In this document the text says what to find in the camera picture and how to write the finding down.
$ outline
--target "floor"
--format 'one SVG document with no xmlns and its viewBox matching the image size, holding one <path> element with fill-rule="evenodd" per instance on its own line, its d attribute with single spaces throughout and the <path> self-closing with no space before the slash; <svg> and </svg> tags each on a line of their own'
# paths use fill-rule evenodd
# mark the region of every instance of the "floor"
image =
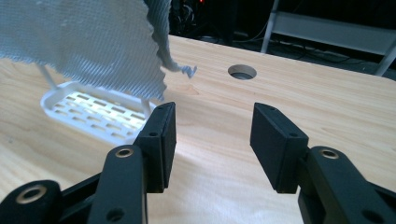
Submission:
<svg viewBox="0 0 396 224">
<path fill-rule="evenodd" d="M 221 39 L 211 35 L 200 36 L 198 39 L 205 42 L 223 44 Z M 232 47 L 260 52 L 262 39 L 235 40 Z M 272 38 L 267 52 L 280 57 L 346 69 L 370 76 L 378 67 L 378 63 L 348 57 L 334 50 L 318 49 L 315 46 L 311 46 L 310 43 L 295 39 Z M 396 81 L 396 70 L 388 69 L 383 77 Z"/>
</svg>

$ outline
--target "perforated tray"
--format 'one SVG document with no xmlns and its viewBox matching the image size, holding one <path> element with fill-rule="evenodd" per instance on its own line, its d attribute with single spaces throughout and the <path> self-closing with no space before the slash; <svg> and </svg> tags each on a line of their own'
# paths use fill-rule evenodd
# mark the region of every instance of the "perforated tray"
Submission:
<svg viewBox="0 0 396 224">
<path fill-rule="evenodd" d="M 132 144 L 148 119 L 139 98 L 77 82 L 48 91 L 41 107 L 49 117 L 115 146 Z"/>
</svg>

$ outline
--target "white mesh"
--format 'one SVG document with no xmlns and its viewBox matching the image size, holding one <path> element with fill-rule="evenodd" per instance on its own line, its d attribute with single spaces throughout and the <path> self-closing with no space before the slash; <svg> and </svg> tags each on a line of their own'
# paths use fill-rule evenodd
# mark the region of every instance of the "white mesh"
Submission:
<svg viewBox="0 0 396 224">
<path fill-rule="evenodd" d="M 170 0 L 146 3 L 150 10 L 143 0 L 0 0 L 0 58 L 49 64 L 84 85 L 162 100 L 162 62 L 189 77 L 194 70 L 170 57 Z"/>
</svg>

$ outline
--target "screw hole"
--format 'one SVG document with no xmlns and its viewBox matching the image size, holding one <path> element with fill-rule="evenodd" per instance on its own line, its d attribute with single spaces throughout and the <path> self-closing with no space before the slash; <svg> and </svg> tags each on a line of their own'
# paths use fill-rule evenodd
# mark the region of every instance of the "screw hole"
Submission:
<svg viewBox="0 0 396 224">
<path fill-rule="evenodd" d="M 339 156 L 336 152 L 329 150 L 329 149 L 322 149 L 320 151 L 320 154 L 327 159 L 337 160 L 339 158 Z"/>
<path fill-rule="evenodd" d="M 244 64 L 236 64 L 228 69 L 228 74 L 237 79 L 247 80 L 254 78 L 257 75 L 257 72 L 254 68 L 250 66 Z"/>
<path fill-rule="evenodd" d="M 118 222 L 123 218 L 124 215 L 125 213 L 123 212 L 122 209 L 115 208 L 107 213 L 106 219 L 109 222 Z"/>
<path fill-rule="evenodd" d="M 116 156 L 117 156 L 118 158 L 126 158 L 126 157 L 131 156 L 132 154 L 134 154 L 134 151 L 133 151 L 132 149 L 130 149 L 130 148 L 123 148 L 123 149 L 120 149 L 120 150 L 116 153 Z"/>
<path fill-rule="evenodd" d="M 370 210 L 363 210 L 361 212 L 363 216 L 374 223 L 384 223 L 384 218 L 382 218 L 378 213 L 370 211 Z"/>
<path fill-rule="evenodd" d="M 32 203 L 43 197 L 46 194 L 47 188 L 42 185 L 35 185 L 29 189 L 25 189 L 17 197 L 17 203 L 26 204 Z"/>
</svg>

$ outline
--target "wooden tabletop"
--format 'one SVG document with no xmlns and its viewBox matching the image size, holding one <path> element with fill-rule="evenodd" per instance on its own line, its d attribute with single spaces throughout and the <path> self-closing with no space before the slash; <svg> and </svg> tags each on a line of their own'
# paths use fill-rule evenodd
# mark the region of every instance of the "wooden tabletop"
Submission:
<svg viewBox="0 0 396 224">
<path fill-rule="evenodd" d="M 396 191 L 394 81 L 179 37 L 171 51 L 198 71 L 166 74 L 177 148 L 169 189 L 148 196 L 149 223 L 302 223 L 297 195 L 272 190 L 249 146 L 255 102 L 280 109 L 310 147 L 343 151 L 369 181 Z M 257 76 L 231 77 L 235 64 Z M 0 60 L 0 200 L 38 179 L 66 189 L 99 173 L 114 147 L 47 117 L 39 102 L 49 89 L 32 64 Z"/>
</svg>

